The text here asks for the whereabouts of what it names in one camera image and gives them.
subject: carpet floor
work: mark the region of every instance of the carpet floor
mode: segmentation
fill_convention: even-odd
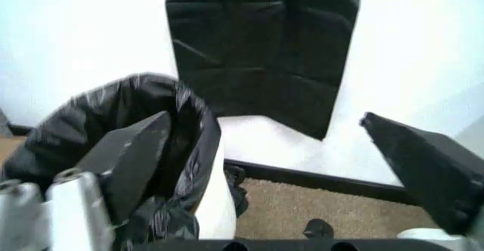
[[[246,179],[249,209],[237,220],[237,237],[304,239],[309,220],[333,226],[339,239],[395,238],[409,228],[437,226],[420,207],[367,197]]]

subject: trash bag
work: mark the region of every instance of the trash bag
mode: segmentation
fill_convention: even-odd
[[[245,180],[245,170],[235,165],[224,164],[223,173],[227,179],[228,189],[235,205],[235,215],[238,218],[249,208],[247,191],[240,186]]]
[[[169,124],[163,112],[168,113]],[[76,166],[107,133],[126,127],[124,132],[129,132],[130,126],[157,113],[169,137],[159,141],[159,163],[142,196],[152,211],[143,229],[154,231],[151,237],[156,239],[196,238],[198,224],[192,211],[208,184],[220,128],[202,99],[183,83],[164,76],[133,75],[70,100],[31,131],[5,162],[1,179],[34,182],[45,192],[56,174]],[[147,165],[143,161],[147,160],[139,155],[133,170]],[[124,237],[117,241],[136,242],[131,239],[135,235],[118,231],[117,235]]]
[[[359,0],[166,0],[180,80],[217,116],[322,139]]]

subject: silver metal part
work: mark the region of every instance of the silver metal part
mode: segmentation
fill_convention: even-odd
[[[56,176],[44,202],[33,183],[0,184],[0,251],[109,251],[114,232],[92,173]]]
[[[114,232],[92,173],[68,170],[47,191],[52,251],[109,251]]]
[[[44,250],[49,246],[48,212],[39,187],[9,180],[0,184],[0,250]]]

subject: black plastic part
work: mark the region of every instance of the black plastic part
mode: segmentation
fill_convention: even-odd
[[[220,127],[202,99],[166,76],[133,75],[73,98],[30,132],[26,142],[5,162],[1,179],[33,182],[46,191],[55,175],[76,166],[107,133],[163,111],[170,118],[169,139],[165,146],[158,140],[164,150],[144,191],[144,197],[155,197],[161,205],[155,205],[158,210],[146,230],[153,231],[153,240],[190,234],[198,237],[196,229],[193,233],[180,231],[193,231],[196,220],[192,210],[208,184]],[[152,153],[136,156],[137,165],[152,167]],[[140,185],[145,184],[145,178],[141,179]],[[125,184],[139,186],[139,182]]]
[[[465,235],[484,202],[484,160],[443,134],[373,113],[361,124],[435,223],[451,235]]]
[[[334,238],[334,229],[330,224],[321,219],[312,219],[306,225],[303,234],[308,239],[321,237],[332,239]]]
[[[127,220],[143,202],[148,182],[162,159],[170,129],[168,112],[157,113],[129,127],[108,132],[77,164],[81,171],[99,176],[114,225]]]
[[[440,245],[419,240],[237,240],[237,241],[158,241],[135,246],[133,251],[449,251]]]
[[[359,0],[166,0],[180,79],[217,116],[264,115],[321,139]]]

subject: beige carpet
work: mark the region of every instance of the beige carpet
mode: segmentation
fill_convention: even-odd
[[[354,195],[246,179],[249,209],[237,221],[237,237],[303,239],[307,222],[331,224],[336,238],[389,238],[417,227],[436,227],[420,207]]]

